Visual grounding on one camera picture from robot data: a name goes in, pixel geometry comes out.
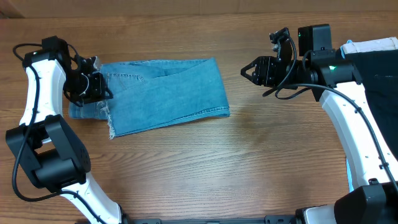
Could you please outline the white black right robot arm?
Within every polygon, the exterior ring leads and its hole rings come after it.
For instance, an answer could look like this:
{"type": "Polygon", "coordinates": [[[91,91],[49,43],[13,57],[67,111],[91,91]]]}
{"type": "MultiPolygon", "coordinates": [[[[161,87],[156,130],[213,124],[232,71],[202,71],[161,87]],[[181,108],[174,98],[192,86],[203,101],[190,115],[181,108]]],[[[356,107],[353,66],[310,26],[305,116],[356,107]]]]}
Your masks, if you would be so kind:
{"type": "Polygon", "coordinates": [[[326,50],[305,62],[262,56],[241,75],[270,93],[311,90],[348,161],[352,191],[333,204],[298,209],[290,223],[397,222],[396,50],[326,50]]]}

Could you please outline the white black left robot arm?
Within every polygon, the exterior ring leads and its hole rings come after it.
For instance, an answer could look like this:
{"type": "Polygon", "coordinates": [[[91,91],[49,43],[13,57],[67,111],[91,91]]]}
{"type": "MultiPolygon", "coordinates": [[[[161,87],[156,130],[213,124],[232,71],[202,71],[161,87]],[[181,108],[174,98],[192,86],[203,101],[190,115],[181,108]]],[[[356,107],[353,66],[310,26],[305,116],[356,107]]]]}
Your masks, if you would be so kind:
{"type": "Polygon", "coordinates": [[[25,112],[19,126],[6,132],[16,158],[14,193],[26,202],[64,197],[90,223],[128,223],[121,206],[95,181],[88,151],[62,115],[63,95],[79,104],[106,97],[98,57],[40,50],[21,61],[28,76],[25,112]]]}

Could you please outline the light blue denim jeans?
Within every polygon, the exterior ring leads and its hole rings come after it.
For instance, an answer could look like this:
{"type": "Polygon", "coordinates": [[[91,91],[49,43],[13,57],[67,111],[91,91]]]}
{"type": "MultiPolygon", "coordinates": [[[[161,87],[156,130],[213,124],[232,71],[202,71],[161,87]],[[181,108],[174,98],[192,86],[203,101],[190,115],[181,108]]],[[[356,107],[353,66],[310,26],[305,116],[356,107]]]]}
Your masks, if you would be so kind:
{"type": "Polygon", "coordinates": [[[101,73],[113,98],[82,107],[71,103],[68,115],[106,120],[110,138],[230,116],[214,58],[107,63],[101,73]]]}

